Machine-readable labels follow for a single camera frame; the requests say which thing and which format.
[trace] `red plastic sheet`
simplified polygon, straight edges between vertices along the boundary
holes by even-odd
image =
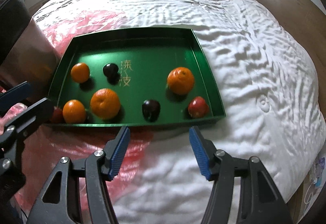
[[[123,18],[123,13],[112,11],[82,11],[73,20],[60,21],[46,28],[43,32],[55,49],[63,55],[73,37],[95,31],[114,29]],[[4,124],[24,109],[26,106],[23,104],[13,106],[0,119],[0,133],[3,131]],[[114,136],[109,133],[80,134],[53,131],[50,127],[42,125],[25,140],[22,170],[27,181],[26,185],[16,194],[16,199],[21,208],[29,213],[43,184],[61,157],[68,156],[72,160],[86,158],[95,150],[102,149],[106,142]],[[131,133],[131,141],[120,172],[113,181],[107,182],[112,202],[126,194],[125,189],[136,175],[140,161],[144,156],[144,150],[152,137],[152,133],[148,131]],[[85,180],[80,179],[79,182],[81,207],[82,210],[87,211]]]

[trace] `wrinkled white sheet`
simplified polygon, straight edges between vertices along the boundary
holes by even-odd
[[[202,130],[235,157],[257,155],[287,201],[325,141],[312,60],[255,0],[51,0],[35,15],[41,29],[82,10],[126,15],[120,27],[192,28],[205,52],[227,117]],[[155,141],[133,192],[114,208],[120,223],[200,223],[212,183],[200,175],[188,134]],[[236,180],[229,223],[235,223]]]

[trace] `orange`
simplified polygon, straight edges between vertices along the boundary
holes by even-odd
[[[70,75],[76,83],[82,84],[89,79],[89,68],[83,62],[77,63],[72,67]]]
[[[62,114],[68,124],[81,124],[86,120],[85,107],[78,100],[69,100],[63,107]]]
[[[195,78],[192,72],[185,67],[175,68],[167,77],[167,85],[170,90],[178,95],[186,95],[195,84]]]
[[[120,110],[120,100],[115,91],[108,88],[98,90],[91,99],[92,112],[101,119],[111,119]]]

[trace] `large orange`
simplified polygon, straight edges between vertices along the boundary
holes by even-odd
[[[188,94],[193,89],[195,78],[192,72],[185,67],[175,68],[167,77],[170,90],[178,95]]]
[[[69,100],[63,107],[62,114],[68,124],[81,124],[86,119],[85,107],[78,100]]]
[[[115,91],[103,88],[93,94],[90,106],[92,112],[99,118],[111,119],[118,114],[121,104]]]
[[[89,79],[89,68],[87,64],[83,62],[77,63],[72,67],[70,75],[76,83],[82,84]]]

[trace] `red apple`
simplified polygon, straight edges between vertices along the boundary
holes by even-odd
[[[55,106],[52,117],[50,118],[50,121],[53,124],[63,123],[64,119],[63,119],[62,109]]]
[[[188,105],[188,112],[192,118],[204,117],[209,111],[209,106],[201,96],[195,97]]]

